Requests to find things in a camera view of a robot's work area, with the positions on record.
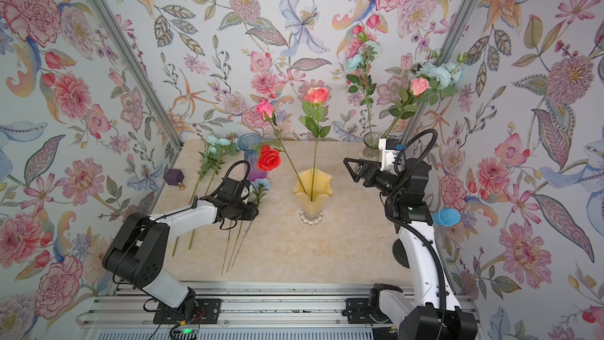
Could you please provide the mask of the blue carnation stem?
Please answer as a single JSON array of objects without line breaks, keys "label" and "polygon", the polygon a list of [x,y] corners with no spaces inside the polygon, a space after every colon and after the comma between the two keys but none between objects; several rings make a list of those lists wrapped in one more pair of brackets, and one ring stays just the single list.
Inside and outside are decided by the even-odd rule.
[{"label": "blue carnation stem", "polygon": [[237,227],[233,227],[234,238],[228,241],[228,250],[230,251],[228,257],[226,258],[227,263],[225,267],[225,272],[228,273],[231,269],[233,269],[235,261],[237,259],[238,253],[241,249],[242,241],[244,238],[244,226],[243,222],[238,222]]},{"label": "blue carnation stem", "polygon": [[224,254],[223,254],[223,263],[221,266],[221,275],[224,275],[225,270],[227,269],[227,255],[228,255],[228,250],[229,250],[229,246],[231,243],[231,228],[229,228],[228,230],[226,230],[227,235],[226,235],[226,243],[225,243],[225,250],[224,250]]},{"label": "blue carnation stem", "polygon": [[[272,187],[271,181],[267,177],[261,178],[261,179],[256,179],[255,181],[252,182],[253,203],[256,205],[256,212],[259,212],[260,204],[261,204],[263,198],[267,195],[267,192],[269,192],[269,190],[271,189],[271,187]],[[243,236],[238,237],[238,239],[236,240],[236,243],[235,243],[236,248],[234,249],[234,253],[232,255],[231,263],[230,263],[231,268],[234,267],[235,262],[238,259],[238,255],[241,252],[242,246],[245,242],[245,239],[247,237],[247,234],[249,233],[249,230],[250,230],[252,224],[253,224],[253,220],[251,220],[249,225],[245,228],[245,231],[243,232]]]}]

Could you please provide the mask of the clear ribbed glass vase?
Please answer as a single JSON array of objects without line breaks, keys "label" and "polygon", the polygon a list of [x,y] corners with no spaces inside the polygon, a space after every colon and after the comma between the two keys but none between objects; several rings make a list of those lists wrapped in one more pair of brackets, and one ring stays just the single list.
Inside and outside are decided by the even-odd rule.
[{"label": "clear ribbed glass vase", "polygon": [[369,132],[363,137],[364,148],[362,157],[370,161],[378,161],[381,157],[379,142],[384,136],[379,132]]}]

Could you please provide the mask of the yellow ruffled glass vase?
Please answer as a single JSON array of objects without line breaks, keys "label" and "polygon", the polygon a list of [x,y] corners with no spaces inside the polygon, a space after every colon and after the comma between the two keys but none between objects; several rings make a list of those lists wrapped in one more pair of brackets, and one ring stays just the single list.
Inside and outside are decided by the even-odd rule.
[{"label": "yellow ruffled glass vase", "polygon": [[292,193],[298,199],[300,219],[307,225],[316,225],[323,219],[323,207],[333,197],[333,176],[312,168],[299,173]]}]

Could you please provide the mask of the red rose stem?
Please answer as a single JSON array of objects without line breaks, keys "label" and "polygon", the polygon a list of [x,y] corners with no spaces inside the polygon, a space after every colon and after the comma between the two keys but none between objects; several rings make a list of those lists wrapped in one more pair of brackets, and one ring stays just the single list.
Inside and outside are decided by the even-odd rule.
[{"label": "red rose stem", "polygon": [[278,168],[282,163],[282,151],[272,146],[263,145],[258,148],[256,167],[264,172],[270,172]]}]

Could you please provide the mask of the light blue rose stem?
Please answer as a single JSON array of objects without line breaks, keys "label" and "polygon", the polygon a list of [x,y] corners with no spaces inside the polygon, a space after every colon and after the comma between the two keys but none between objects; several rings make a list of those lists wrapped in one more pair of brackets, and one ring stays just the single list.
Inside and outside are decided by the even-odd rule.
[{"label": "light blue rose stem", "polygon": [[[196,197],[202,199],[208,195],[215,187],[212,185],[215,178],[220,174],[221,165],[225,163],[224,158],[226,156],[235,156],[239,153],[239,149],[235,145],[234,139],[237,137],[236,133],[230,134],[225,138],[216,137],[215,135],[208,135],[204,138],[204,149],[199,149],[201,155],[198,169],[198,179],[193,188],[190,203],[188,206],[195,206],[193,203]],[[209,178],[208,185],[205,190],[198,193],[198,187],[206,177]]]}]

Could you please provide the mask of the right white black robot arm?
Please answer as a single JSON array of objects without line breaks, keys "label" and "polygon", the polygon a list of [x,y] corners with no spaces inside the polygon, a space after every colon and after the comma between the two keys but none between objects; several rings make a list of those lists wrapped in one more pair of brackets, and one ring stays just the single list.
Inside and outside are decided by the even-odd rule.
[{"label": "right white black robot arm", "polygon": [[419,132],[406,143],[382,139],[380,161],[346,157],[344,165],[356,183],[375,188],[385,217],[394,224],[396,260],[412,273],[414,297],[395,285],[376,283],[363,299],[349,299],[344,316],[350,324],[390,324],[399,339],[475,339],[478,321],[462,309],[437,251],[435,228],[458,224],[458,210],[432,213],[424,197],[431,167],[424,160],[438,132]]}]

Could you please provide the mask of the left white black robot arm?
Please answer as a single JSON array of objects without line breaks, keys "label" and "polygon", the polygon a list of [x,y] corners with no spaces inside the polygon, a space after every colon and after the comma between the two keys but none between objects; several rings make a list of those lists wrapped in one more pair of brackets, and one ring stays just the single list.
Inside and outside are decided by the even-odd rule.
[{"label": "left white black robot arm", "polygon": [[102,267],[158,301],[171,319],[180,323],[196,320],[201,314],[196,294],[165,267],[167,246],[198,228],[219,224],[224,230],[228,224],[255,220],[259,210],[249,201],[250,169],[247,161],[235,162],[214,192],[195,196],[181,209],[152,216],[130,215],[105,252]]}]

